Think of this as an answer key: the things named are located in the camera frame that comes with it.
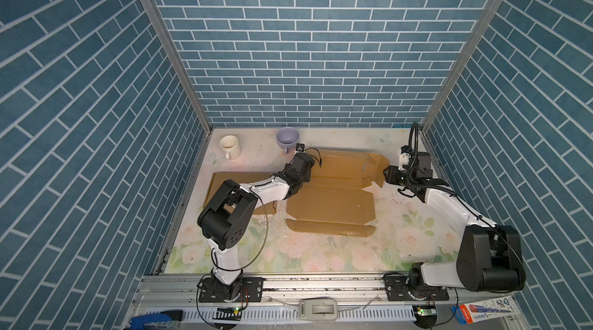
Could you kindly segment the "brown cardboard sheet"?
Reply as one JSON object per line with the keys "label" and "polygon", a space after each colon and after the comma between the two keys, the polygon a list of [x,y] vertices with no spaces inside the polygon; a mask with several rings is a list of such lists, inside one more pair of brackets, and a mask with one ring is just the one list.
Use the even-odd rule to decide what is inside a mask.
{"label": "brown cardboard sheet", "polygon": [[366,189],[383,186],[390,161],[371,152],[321,150],[322,165],[287,200],[287,226],[295,232],[370,237],[375,199]]}

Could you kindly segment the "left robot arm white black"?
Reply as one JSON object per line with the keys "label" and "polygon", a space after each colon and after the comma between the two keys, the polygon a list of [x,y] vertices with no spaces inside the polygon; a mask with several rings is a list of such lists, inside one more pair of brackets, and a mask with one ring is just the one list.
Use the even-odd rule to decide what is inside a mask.
{"label": "left robot arm white black", "polygon": [[215,282],[224,288],[241,283],[245,269],[239,263],[237,245],[246,233],[256,208],[286,200],[310,182],[312,169],[323,162],[320,156],[296,152],[293,159],[266,180],[238,183],[226,180],[216,190],[198,218],[203,236],[212,248]]}

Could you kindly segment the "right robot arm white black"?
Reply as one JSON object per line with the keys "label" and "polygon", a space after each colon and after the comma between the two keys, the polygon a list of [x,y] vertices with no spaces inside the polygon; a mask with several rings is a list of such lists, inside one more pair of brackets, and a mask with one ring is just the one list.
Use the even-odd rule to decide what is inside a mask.
{"label": "right robot arm white black", "polygon": [[411,191],[436,210],[461,236],[454,262],[415,263],[407,287],[411,296],[424,299],[429,290],[464,288],[467,291],[512,293],[524,288],[527,275],[519,233],[501,225],[469,206],[442,179],[435,178],[431,156],[403,146],[397,166],[384,170],[386,183]]}

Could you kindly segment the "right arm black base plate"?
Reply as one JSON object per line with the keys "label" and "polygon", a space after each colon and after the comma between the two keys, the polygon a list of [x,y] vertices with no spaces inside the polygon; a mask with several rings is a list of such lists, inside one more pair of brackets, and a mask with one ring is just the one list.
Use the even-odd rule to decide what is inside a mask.
{"label": "right arm black base plate", "polygon": [[382,277],[389,302],[443,302],[449,300],[449,293],[444,287],[425,285],[422,279],[403,274],[386,274]]}

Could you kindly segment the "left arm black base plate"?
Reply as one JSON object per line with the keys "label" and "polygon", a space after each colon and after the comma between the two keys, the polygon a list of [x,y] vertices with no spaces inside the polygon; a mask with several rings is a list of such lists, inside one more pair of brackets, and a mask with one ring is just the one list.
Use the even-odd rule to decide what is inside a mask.
{"label": "left arm black base plate", "polygon": [[239,276],[230,285],[225,285],[216,277],[207,275],[200,286],[199,302],[222,303],[238,302],[242,295],[244,302],[261,302],[263,294],[263,277]]}

